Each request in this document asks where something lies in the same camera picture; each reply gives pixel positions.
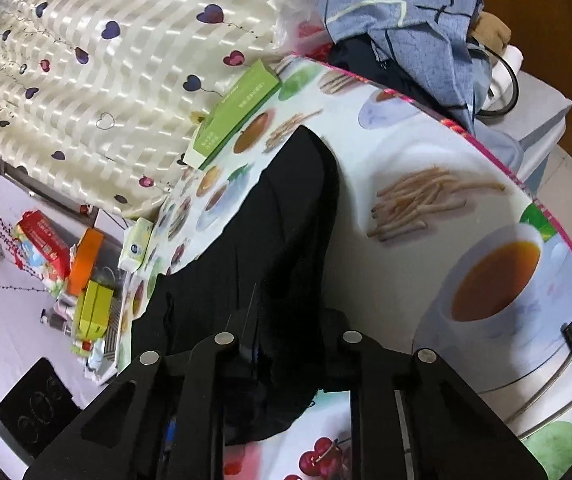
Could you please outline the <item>heart pattern curtain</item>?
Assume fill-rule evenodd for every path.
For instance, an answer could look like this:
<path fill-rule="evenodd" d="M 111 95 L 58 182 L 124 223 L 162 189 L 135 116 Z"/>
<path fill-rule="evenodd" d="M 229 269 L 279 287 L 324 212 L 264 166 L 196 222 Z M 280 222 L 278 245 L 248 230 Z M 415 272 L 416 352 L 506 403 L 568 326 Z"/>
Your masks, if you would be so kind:
<path fill-rule="evenodd" d="M 274 52 L 278 0 L 0 0 L 0 158 L 135 218 L 197 120 Z"/>

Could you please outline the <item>orange box lid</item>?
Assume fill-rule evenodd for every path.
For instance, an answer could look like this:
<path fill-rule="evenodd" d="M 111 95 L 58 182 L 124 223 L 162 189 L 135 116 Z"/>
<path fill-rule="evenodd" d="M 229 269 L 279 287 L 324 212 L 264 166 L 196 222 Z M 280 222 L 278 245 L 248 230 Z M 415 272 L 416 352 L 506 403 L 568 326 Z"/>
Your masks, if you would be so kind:
<path fill-rule="evenodd" d="M 103 234 L 94 228 L 88 228 L 76 244 L 66 288 L 70 295 L 78 296 L 85 289 L 92 277 L 102 242 Z"/>

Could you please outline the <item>long green white box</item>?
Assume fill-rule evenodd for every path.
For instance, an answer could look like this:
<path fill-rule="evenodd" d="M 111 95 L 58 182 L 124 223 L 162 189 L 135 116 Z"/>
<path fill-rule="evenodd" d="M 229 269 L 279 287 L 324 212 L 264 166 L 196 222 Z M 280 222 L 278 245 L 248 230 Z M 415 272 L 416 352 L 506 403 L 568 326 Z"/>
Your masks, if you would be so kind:
<path fill-rule="evenodd" d="M 184 154 L 183 163 L 194 169 L 205 168 L 280 86 L 281 81 L 271 66 L 262 60 L 252 64 L 201 122 Z"/>

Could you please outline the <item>dark pump bottle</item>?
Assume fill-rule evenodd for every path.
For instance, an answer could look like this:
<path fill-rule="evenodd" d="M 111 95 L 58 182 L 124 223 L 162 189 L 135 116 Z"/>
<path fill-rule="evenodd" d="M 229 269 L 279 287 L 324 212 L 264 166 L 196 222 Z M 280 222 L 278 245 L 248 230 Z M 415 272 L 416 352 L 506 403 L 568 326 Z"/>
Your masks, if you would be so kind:
<path fill-rule="evenodd" d="M 71 335 L 70 321 L 65 316 L 57 313 L 54 309 L 43 309 L 42 312 L 40 312 L 39 321 L 53 330 L 58 330 L 58 332 L 68 336 Z"/>

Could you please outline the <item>fruit print tablecloth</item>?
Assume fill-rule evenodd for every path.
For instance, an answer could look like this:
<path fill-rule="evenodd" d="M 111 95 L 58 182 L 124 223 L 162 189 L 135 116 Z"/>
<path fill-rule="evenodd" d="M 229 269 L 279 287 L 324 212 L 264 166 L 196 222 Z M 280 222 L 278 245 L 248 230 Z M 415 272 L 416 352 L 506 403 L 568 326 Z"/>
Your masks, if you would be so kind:
<path fill-rule="evenodd" d="M 288 58 L 280 88 L 203 169 L 184 165 L 144 263 L 129 273 L 118 369 L 158 278 L 201 256 L 300 127 L 336 158 L 326 308 L 406 354 L 431 350 L 482 400 L 529 378 L 572 322 L 572 247 L 514 174 L 470 134 L 342 70 Z M 226 445 L 220 479 L 351 479 L 349 395 L 322 387 L 292 425 Z"/>

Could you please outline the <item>white green tissue pack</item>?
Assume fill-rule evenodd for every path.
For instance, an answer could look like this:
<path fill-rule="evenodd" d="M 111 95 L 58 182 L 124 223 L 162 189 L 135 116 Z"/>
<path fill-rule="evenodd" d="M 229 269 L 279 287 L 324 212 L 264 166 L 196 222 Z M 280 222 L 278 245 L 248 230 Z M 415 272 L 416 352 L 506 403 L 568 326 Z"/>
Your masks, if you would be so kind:
<path fill-rule="evenodd" d="M 124 240 L 118 268 L 128 273 L 136 272 L 144 263 L 149 240 L 153 230 L 153 223 L 146 218 L 139 218 L 124 231 Z"/>

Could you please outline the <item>blue patterned garment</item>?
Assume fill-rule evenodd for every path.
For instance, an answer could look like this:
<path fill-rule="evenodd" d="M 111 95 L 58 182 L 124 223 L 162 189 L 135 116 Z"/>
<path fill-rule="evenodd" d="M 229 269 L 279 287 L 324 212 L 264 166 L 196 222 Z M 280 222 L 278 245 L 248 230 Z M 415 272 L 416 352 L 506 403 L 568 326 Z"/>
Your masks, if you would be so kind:
<path fill-rule="evenodd" d="M 468 131 L 486 99 L 492 67 L 469 37 L 484 0 L 318 0 L 333 41 L 366 35 Z"/>

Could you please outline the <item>striped side table mat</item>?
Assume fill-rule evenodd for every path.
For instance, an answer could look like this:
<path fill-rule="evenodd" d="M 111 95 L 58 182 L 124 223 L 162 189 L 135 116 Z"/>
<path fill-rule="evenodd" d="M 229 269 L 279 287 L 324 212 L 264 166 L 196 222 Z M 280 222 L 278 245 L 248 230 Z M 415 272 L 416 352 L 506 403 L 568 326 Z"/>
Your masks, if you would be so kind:
<path fill-rule="evenodd" d="M 118 344 L 121 334 L 121 301 L 111 300 L 108 327 L 103 335 L 102 355 L 103 359 L 114 364 L 118 356 Z"/>

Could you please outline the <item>yellow green shoe box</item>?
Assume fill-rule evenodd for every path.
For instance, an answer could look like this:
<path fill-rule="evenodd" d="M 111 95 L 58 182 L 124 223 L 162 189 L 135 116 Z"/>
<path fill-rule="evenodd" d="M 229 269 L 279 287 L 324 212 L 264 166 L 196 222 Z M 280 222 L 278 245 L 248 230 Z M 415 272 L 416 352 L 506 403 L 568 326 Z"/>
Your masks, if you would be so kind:
<path fill-rule="evenodd" d="M 77 298 L 74 312 L 74 336 L 80 340 L 95 341 L 107 332 L 113 290 L 95 281 L 89 281 Z"/>

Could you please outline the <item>red colourful snack bag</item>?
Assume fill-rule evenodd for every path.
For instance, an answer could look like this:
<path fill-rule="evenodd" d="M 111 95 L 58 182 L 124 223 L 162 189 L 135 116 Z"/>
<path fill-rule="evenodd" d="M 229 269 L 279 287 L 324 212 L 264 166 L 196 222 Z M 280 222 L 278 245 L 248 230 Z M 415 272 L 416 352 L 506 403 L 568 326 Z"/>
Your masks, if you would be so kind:
<path fill-rule="evenodd" d="M 70 274 L 70 248 L 38 209 L 25 211 L 14 226 L 12 235 L 20 244 L 28 268 L 58 297 Z"/>

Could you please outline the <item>black pants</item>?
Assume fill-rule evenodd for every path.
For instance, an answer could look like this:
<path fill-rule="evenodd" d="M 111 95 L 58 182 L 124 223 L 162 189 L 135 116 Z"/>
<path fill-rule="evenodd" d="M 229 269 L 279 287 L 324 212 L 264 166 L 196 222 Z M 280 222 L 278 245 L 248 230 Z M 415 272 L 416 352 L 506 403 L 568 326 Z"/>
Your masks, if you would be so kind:
<path fill-rule="evenodd" d="M 257 307 L 253 347 L 227 382 L 228 445 L 288 429 L 337 361 L 331 333 L 347 323 L 325 306 L 323 272 L 338 195 L 335 156 L 313 131 L 298 128 L 223 233 L 183 270 L 158 278 L 133 324 L 135 354 L 175 354 L 223 330 L 235 312 Z"/>

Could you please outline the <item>clear plastic bag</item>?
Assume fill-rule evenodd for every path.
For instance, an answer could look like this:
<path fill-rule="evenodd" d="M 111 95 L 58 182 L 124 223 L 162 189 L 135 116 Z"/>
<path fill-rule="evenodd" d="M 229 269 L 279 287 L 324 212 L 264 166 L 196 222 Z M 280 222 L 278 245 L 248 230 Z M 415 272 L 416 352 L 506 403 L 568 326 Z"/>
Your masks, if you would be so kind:
<path fill-rule="evenodd" d="M 273 46 L 278 53 L 315 57 L 333 43 L 328 35 L 319 0 L 277 0 Z"/>

